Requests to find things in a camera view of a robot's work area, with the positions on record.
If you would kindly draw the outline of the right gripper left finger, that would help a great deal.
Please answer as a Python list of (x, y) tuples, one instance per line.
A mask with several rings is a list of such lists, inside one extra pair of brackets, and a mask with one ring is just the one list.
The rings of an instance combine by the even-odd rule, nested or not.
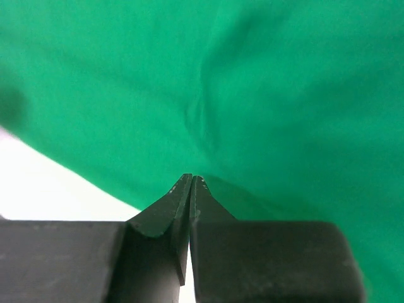
[(125, 222), (1, 221), (2, 302), (177, 302), (192, 177)]

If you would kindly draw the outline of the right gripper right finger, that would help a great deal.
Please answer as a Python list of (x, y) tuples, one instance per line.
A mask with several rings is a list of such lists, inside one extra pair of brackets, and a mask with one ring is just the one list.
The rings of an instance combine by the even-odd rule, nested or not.
[(346, 237), (322, 221), (239, 220), (196, 176), (190, 251), (197, 302), (365, 302)]

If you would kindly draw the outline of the green t shirt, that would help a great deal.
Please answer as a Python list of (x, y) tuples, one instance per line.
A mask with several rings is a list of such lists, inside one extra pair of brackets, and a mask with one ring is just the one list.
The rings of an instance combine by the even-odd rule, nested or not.
[(139, 209), (335, 222), (403, 301), (402, 1), (2, 1), (1, 125)]

